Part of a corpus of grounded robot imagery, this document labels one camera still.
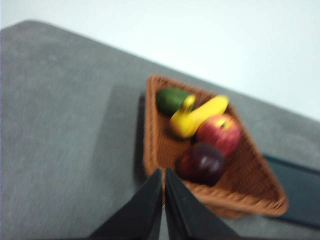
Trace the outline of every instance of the white wall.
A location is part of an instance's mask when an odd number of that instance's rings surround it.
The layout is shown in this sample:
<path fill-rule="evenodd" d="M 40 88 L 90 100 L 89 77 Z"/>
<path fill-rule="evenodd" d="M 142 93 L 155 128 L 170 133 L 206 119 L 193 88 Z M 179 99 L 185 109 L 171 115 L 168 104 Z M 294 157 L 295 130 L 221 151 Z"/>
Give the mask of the white wall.
<path fill-rule="evenodd" d="M 320 0 L 2 0 L 34 19 L 320 121 Z"/>

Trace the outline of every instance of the basket rim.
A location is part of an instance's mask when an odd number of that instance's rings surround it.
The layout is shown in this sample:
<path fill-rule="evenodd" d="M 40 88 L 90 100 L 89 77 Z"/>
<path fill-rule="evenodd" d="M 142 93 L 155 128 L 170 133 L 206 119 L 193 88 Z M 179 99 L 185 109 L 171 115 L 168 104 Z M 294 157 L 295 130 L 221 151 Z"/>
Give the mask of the basket rim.
<path fill-rule="evenodd" d="M 149 125 L 147 124 L 147 123 L 154 123 L 154 121 L 152 120 L 155 118 L 157 114 L 157 109 L 155 107 L 151 107 L 151 104 L 149 104 L 152 101 L 154 101 L 154 99 L 151 99 L 150 96 L 156 95 L 155 90 L 153 88 L 153 83 L 155 81 L 169 82 L 169 83 L 180 85 L 186 88 L 192 87 L 193 89 L 196 89 L 197 91 L 202 93 L 206 93 L 210 95 L 214 94 L 212 92 L 200 89 L 193 85 L 191 86 L 190 84 L 181 82 L 179 80 L 171 79 L 163 75 L 153 74 L 149 76 L 149 78 L 146 81 L 146 99 L 145 99 L 145 118 L 148 116 L 149 119 L 145 119 L 145 122 L 144 122 L 145 135 L 144 135 L 144 155 L 143 155 L 143 166 L 148 176 L 150 176 L 157 168 L 164 170 L 164 168 L 161 168 L 157 165 L 156 163 L 157 158 L 152 155 L 149 155 L 150 153 L 152 154 L 152 153 L 158 152 L 156 137 L 154 137 L 156 136 L 156 132 L 155 132 L 156 127 L 152 126 L 152 124 L 149 124 Z M 238 113 L 236 112 L 236 110 L 234 110 L 234 107 L 233 107 L 232 114 L 234 114 L 238 119 L 241 119 Z M 225 189 L 214 187 L 214 186 L 209 187 L 203 184 L 193 183 L 187 180 L 183 180 L 183 182 L 189 189 L 190 187 L 193 187 L 192 193 L 205 205 L 221 206 L 221 207 L 225 207 L 235 211 L 242 211 L 247 213 L 249 212 L 252 214 L 280 216 L 288 209 L 288 198 L 286 197 L 283 187 L 281 186 L 277 177 L 269 168 L 267 161 L 262 156 L 261 152 L 258 149 L 258 146 L 253 141 L 252 137 L 250 136 L 249 132 L 247 131 L 246 127 L 244 126 L 241 120 L 239 121 L 239 125 L 242 128 L 243 134 L 245 134 L 249 143 L 252 145 L 254 151 L 256 152 L 256 154 L 258 154 L 256 161 L 259 162 L 259 164 L 262 166 L 263 171 L 271 179 L 275 187 L 275 191 L 278 194 L 278 199 L 270 200 L 267 198 L 253 196 L 251 194 L 244 194 L 238 191 L 225 190 Z"/>

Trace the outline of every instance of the dark red apple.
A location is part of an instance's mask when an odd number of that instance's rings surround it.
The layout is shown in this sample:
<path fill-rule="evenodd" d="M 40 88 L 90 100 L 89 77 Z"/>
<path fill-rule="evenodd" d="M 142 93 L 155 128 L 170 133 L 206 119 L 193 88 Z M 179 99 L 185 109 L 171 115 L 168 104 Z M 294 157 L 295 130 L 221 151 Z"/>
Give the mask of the dark red apple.
<path fill-rule="evenodd" d="M 224 156 L 228 156 L 237 148 L 240 138 L 240 126 L 226 113 L 209 117 L 196 133 L 199 142 L 211 144 Z"/>
<path fill-rule="evenodd" d="M 224 174 L 225 158 L 213 146 L 200 142 L 188 148 L 175 162 L 179 177 L 214 186 Z"/>

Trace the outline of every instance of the black object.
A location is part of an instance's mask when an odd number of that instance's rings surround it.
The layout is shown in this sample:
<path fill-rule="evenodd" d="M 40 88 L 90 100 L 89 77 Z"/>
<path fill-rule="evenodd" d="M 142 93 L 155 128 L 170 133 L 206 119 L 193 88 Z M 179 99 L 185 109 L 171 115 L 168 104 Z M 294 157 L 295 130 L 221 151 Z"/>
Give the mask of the black object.
<path fill-rule="evenodd" d="M 165 214 L 170 239 L 238 236 L 200 203 L 170 168 L 165 171 Z"/>
<path fill-rule="evenodd" d="M 273 156 L 264 157 L 289 199 L 288 210 L 278 218 L 320 228 L 320 171 Z"/>

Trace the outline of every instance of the green avocado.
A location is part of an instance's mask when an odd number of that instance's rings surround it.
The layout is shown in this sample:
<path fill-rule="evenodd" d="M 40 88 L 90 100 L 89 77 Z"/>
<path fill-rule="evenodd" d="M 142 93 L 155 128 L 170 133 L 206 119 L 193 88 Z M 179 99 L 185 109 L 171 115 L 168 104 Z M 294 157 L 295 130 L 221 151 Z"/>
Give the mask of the green avocado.
<path fill-rule="evenodd" d="M 155 95 L 156 106 L 162 114 L 172 116 L 190 94 L 190 92 L 179 88 L 162 89 Z"/>

